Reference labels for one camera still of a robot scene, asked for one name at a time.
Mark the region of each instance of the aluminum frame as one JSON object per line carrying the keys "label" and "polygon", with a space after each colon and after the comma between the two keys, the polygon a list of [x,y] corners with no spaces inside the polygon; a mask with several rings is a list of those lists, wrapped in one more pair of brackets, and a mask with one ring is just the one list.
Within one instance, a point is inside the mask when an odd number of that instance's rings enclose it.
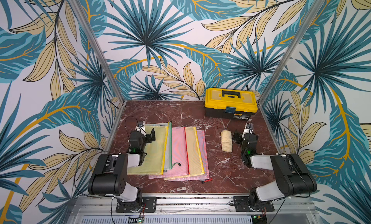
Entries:
{"label": "aluminum frame", "polygon": [[[233,196],[248,196],[248,194],[231,194],[231,193],[144,193],[143,196],[156,196],[157,207],[155,213],[148,215],[164,215],[164,214],[256,214],[257,212],[236,212],[233,206],[228,205],[228,202],[233,201]],[[70,219],[73,223],[78,223],[82,216],[91,215],[111,215],[111,198],[89,198],[79,197],[75,206],[72,209]],[[283,200],[273,201],[275,208],[274,212],[267,214],[276,214],[277,209],[281,206]],[[113,199],[112,210],[114,212],[117,201]],[[281,207],[281,214],[307,214],[308,217],[319,215],[313,201],[310,198],[291,197],[286,198],[284,205]],[[115,213],[115,216],[135,215],[134,213]]]}

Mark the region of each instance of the tropical leaf wallpaper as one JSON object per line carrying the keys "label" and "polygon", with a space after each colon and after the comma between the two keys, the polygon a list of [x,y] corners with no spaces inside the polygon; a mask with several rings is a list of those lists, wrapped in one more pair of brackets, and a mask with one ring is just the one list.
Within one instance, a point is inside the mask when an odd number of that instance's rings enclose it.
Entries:
{"label": "tropical leaf wallpaper", "polygon": [[[104,0],[80,1],[101,35]],[[68,0],[0,2],[0,223],[64,223],[120,102]]]}
{"label": "tropical leaf wallpaper", "polygon": [[104,0],[91,24],[125,99],[202,100],[209,87],[259,96],[313,1]]}
{"label": "tropical leaf wallpaper", "polygon": [[263,104],[316,179],[325,224],[371,223],[370,2],[326,0]]}

